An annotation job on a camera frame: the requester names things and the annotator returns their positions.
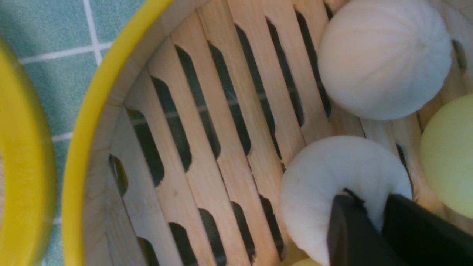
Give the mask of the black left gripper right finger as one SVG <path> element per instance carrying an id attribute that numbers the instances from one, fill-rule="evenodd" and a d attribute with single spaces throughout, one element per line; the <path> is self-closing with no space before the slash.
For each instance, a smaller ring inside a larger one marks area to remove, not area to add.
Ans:
<path id="1" fill-rule="evenodd" d="M 383 238 L 409 266 L 471 266 L 472 236 L 412 200 L 390 194 Z"/>

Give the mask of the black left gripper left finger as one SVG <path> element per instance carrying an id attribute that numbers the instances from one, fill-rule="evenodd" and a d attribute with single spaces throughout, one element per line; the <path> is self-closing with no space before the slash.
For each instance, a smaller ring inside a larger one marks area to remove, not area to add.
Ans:
<path id="1" fill-rule="evenodd" d="M 374 227 L 365 201 L 343 189 L 332 201 L 327 248 L 331 266 L 405 266 Z"/>

